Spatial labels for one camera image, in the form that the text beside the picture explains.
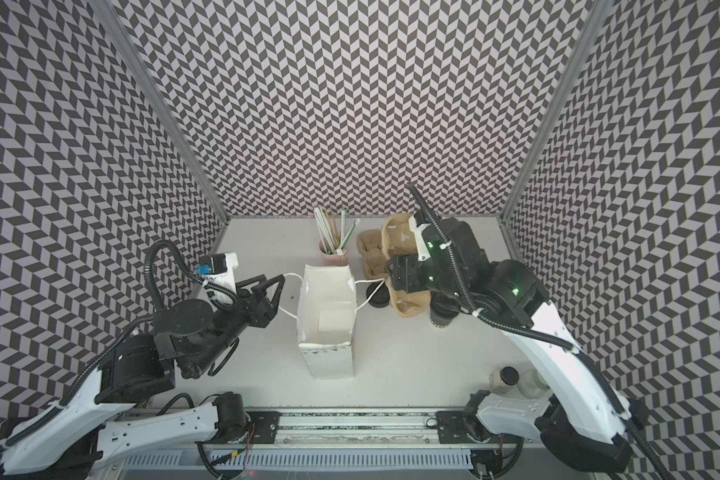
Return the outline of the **black plastic cup lid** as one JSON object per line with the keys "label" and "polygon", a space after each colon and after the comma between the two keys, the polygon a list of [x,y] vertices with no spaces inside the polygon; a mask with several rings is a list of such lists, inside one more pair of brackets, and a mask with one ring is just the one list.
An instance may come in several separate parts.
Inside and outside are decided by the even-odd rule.
{"label": "black plastic cup lid", "polygon": [[366,289],[367,304],[380,309],[390,304],[390,293],[386,283],[379,281],[373,285],[369,285]]}

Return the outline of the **pulp two cup carrier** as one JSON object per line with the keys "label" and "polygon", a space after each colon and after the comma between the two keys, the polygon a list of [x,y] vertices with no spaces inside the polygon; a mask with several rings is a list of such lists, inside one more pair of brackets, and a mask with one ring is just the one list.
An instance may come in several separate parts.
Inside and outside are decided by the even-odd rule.
{"label": "pulp two cup carrier", "polygon": [[393,214],[381,228],[381,250],[385,258],[390,305],[402,318],[424,313],[431,303],[431,293],[417,290],[417,283],[414,283],[414,291],[409,291],[409,280],[416,273],[418,261],[417,243],[410,225],[413,217],[413,213]]}

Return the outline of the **cartoon animal paper gift bag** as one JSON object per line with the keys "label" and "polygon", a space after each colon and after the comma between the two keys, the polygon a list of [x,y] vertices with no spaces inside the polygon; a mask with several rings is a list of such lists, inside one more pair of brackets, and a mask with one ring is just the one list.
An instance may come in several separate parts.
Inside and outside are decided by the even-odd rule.
{"label": "cartoon animal paper gift bag", "polygon": [[380,279],[357,280],[348,266],[311,266],[304,272],[286,273],[300,282],[295,312],[280,311],[296,321],[298,350],[315,380],[343,380],[355,376],[353,338],[358,289],[376,289]]}

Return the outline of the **green straw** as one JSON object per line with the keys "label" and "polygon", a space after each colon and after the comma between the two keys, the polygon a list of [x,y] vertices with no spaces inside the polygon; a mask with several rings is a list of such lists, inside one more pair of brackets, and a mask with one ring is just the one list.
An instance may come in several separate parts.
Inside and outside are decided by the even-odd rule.
{"label": "green straw", "polygon": [[360,224],[360,222],[361,222],[361,220],[359,218],[357,218],[353,221],[349,230],[341,238],[341,242],[339,243],[339,246],[337,247],[337,252],[343,252],[346,249],[346,246],[350,240],[350,237],[353,235],[356,227]]}

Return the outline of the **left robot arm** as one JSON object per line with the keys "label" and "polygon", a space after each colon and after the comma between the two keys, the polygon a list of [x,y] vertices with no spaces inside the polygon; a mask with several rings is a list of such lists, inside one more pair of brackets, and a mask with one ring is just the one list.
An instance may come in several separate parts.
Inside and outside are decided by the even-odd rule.
{"label": "left robot arm", "polygon": [[[215,473],[209,446],[248,449],[256,424],[239,394],[175,407],[182,399],[178,378],[217,375],[244,330],[265,328],[278,313],[284,277],[239,281],[237,264],[228,253],[204,256],[190,267],[174,242],[151,245],[143,276],[154,312],[131,322],[42,413],[3,423],[0,479],[86,479],[132,455],[181,443],[196,445],[202,465]],[[157,414],[128,417],[161,393],[171,401]]]}

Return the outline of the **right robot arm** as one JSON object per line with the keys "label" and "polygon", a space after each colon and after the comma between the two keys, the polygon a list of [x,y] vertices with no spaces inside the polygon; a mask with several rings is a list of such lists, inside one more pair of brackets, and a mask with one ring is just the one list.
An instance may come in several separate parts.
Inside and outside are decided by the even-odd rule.
{"label": "right robot arm", "polygon": [[659,478],[672,478],[646,439],[645,402],[605,378],[533,271],[518,260],[489,260],[466,222],[438,215],[414,184],[407,188],[418,205],[411,228],[416,250],[387,260],[390,288],[438,294],[456,312],[500,331],[549,388],[533,399],[493,391],[474,395],[464,413],[471,435],[539,441],[568,467],[611,477],[625,472],[639,449]]}

